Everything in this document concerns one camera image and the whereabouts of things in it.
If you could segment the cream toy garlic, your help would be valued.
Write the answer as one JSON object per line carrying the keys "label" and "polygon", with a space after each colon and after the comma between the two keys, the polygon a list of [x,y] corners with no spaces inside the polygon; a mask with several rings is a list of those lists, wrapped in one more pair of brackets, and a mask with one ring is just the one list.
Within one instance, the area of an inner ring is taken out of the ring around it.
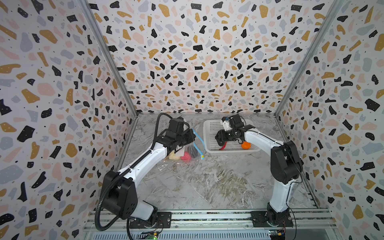
{"label": "cream toy garlic", "polygon": [[174,152],[171,152],[168,156],[169,160],[172,160],[172,161],[179,161],[181,160],[181,157],[178,156],[177,154],[175,154]]}

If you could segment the clear zip top bag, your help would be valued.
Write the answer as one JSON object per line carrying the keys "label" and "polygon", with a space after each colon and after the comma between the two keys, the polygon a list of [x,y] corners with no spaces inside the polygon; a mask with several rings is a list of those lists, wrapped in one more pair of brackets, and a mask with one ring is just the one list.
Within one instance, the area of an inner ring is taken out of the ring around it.
{"label": "clear zip top bag", "polygon": [[196,147],[196,149],[198,150],[199,152],[199,156],[196,158],[196,159],[192,159],[190,162],[188,163],[185,163],[183,162],[182,160],[179,160],[179,161],[172,161],[172,160],[169,160],[168,156],[164,158],[164,160],[162,160],[159,165],[158,165],[158,169],[160,171],[163,171],[165,170],[166,168],[168,167],[171,167],[171,166],[174,166],[174,165],[187,165],[191,162],[196,162],[196,161],[199,161],[199,160],[204,160],[205,159],[205,149],[203,148],[202,150],[199,148],[198,144],[196,144],[196,142],[192,142],[190,144],[187,144],[185,146],[182,146],[182,147],[177,147],[175,150],[172,150],[171,152],[174,152],[175,154],[177,154],[178,156],[183,156],[184,155],[184,152],[189,152],[189,146],[190,145],[194,145]]}

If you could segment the pink toy fruit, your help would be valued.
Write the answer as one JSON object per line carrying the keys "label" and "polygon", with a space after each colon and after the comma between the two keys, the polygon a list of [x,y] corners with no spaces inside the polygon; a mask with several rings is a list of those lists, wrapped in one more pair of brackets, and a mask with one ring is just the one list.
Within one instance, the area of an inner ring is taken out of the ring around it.
{"label": "pink toy fruit", "polygon": [[190,162],[192,158],[193,156],[189,152],[184,152],[184,155],[180,157],[180,159],[185,163]]}

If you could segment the white plastic basket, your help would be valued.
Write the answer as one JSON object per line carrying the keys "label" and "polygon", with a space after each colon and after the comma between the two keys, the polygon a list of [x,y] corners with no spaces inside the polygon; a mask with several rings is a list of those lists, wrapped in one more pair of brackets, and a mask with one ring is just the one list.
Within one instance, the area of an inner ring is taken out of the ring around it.
{"label": "white plastic basket", "polygon": [[261,150],[253,144],[246,145],[249,148],[243,148],[240,133],[231,130],[229,124],[224,124],[222,119],[207,120],[203,127],[205,149],[211,155],[247,155]]}

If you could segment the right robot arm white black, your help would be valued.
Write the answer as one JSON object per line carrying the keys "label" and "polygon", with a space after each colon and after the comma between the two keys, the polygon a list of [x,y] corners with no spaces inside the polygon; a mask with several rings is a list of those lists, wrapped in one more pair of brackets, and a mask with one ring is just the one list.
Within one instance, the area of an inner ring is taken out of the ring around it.
{"label": "right robot arm white black", "polygon": [[290,215],[289,201],[294,185],[299,184],[303,171],[303,161],[292,141],[278,141],[247,125],[243,117],[233,115],[221,119],[223,126],[215,136],[220,147],[235,141],[249,143],[269,154],[270,169],[274,178],[274,189],[264,221],[270,226],[278,226]]}

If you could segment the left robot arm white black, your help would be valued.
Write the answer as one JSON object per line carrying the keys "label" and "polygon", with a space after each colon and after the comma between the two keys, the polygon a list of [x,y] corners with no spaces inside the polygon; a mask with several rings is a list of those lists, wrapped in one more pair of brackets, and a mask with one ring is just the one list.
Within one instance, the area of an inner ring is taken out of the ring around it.
{"label": "left robot arm white black", "polygon": [[105,175],[97,210],[108,210],[123,220],[139,218],[149,221],[155,218],[156,207],[139,201],[136,187],[160,161],[193,143],[195,137],[192,128],[182,117],[160,114],[150,147],[128,166]]}

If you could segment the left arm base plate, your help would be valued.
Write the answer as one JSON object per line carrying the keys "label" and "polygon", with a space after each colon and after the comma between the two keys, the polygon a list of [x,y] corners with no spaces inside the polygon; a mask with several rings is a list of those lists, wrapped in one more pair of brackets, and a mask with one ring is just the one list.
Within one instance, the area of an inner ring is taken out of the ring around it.
{"label": "left arm base plate", "polygon": [[131,229],[169,229],[171,227],[172,212],[157,212],[148,220],[136,218],[130,220]]}

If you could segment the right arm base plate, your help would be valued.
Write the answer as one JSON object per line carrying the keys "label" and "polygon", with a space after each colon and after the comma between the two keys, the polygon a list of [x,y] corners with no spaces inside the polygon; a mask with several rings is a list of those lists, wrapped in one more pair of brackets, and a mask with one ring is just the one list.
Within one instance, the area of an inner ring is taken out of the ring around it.
{"label": "right arm base plate", "polygon": [[294,226],[293,219],[288,211],[277,214],[269,211],[252,211],[251,221],[254,228],[282,228],[284,226]]}

